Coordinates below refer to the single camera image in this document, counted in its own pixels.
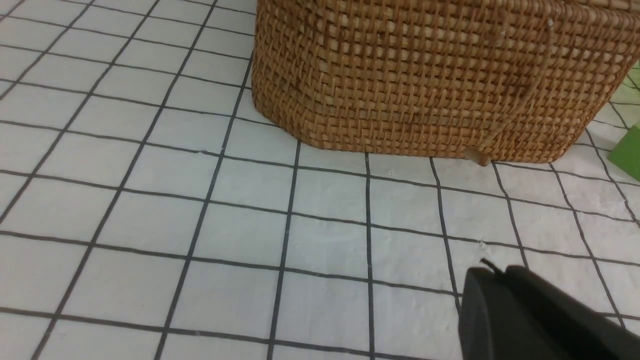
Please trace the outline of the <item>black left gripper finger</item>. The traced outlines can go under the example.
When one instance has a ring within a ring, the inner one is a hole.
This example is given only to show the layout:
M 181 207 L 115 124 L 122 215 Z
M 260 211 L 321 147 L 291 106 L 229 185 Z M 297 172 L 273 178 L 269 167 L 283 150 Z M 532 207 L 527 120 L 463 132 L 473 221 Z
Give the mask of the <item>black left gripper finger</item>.
M 640 338 L 519 265 L 465 274 L 464 360 L 637 360 Z

